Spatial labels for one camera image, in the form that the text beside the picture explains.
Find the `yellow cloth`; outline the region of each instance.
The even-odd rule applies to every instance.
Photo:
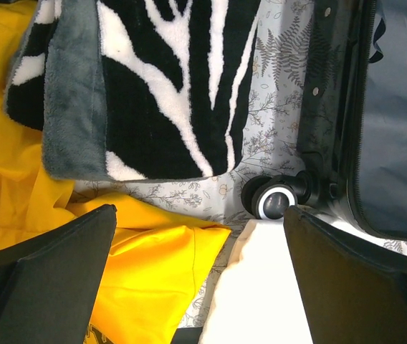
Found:
[[[114,344],[169,343],[229,229],[120,193],[69,203],[73,182],[52,180],[42,168],[41,133],[1,111],[7,65],[35,5],[30,0],[0,4],[0,249],[103,204],[116,205],[118,228],[91,324]]]

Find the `white floral sheet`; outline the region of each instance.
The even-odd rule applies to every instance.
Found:
[[[251,218],[240,200],[241,188],[261,173],[293,174],[302,168],[295,151],[302,87],[312,24],[312,0],[262,0],[253,65],[244,159],[233,172],[205,181],[175,183],[93,183],[80,181],[81,201],[116,190],[164,209],[222,222],[233,229],[209,278],[191,303],[180,327],[202,326],[216,282],[235,238]],[[376,241],[407,254],[407,242]]]

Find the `zebra print blanket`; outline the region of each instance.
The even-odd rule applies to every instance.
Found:
[[[242,155],[260,0],[40,0],[5,111],[55,178],[217,176]]]

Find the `zipper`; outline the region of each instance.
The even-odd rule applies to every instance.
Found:
[[[364,22],[365,18],[365,10],[364,3],[368,4],[368,23]],[[358,58],[359,66],[356,67],[356,78],[355,78],[355,98],[356,100],[360,100],[359,102],[355,102],[358,104],[357,109],[355,110],[356,116],[355,122],[353,122],[353,128],[359,128],[358,136],[356,138],[356,147],[355,147],[355,154],[356,157],[353,159],[355,161],[355,165],[351,166],[352,173],[350,174],[353,177],[351,181],[349,181],[348,190],[353,190],[353,196],[349,197],[349,200],[355,200],[355,207],[358,213],[357,221],[363,224],[363,229],[371,234],[378,234],[377,231],[373,229],[373,227],[369,224],[368,218],[365,215],[363,202],[361,200],[360,194],[360,165],[361,165],[361,148],[363,144],[363,125],[364,125],[364,109],[365,109],[365,95],[366,95],[366,82],[368,81],[368,68],[369,68],[369,58],[370,58],[370,47],[372,45],[372,38],[374,34],[374,24],[375,24],[375,14],[377,12],[377,0],[371,0],[366,2],[363,0],[363,8],[362,8],[363,15],[361,16],[361,23],[360,23],[360,35],[361,37],[365,37],[365,45],[362,48],[360,56]]]

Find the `white cloth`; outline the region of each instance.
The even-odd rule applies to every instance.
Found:
[[[199,344],[312,343],[283,221],[251,220],[216,285]]]

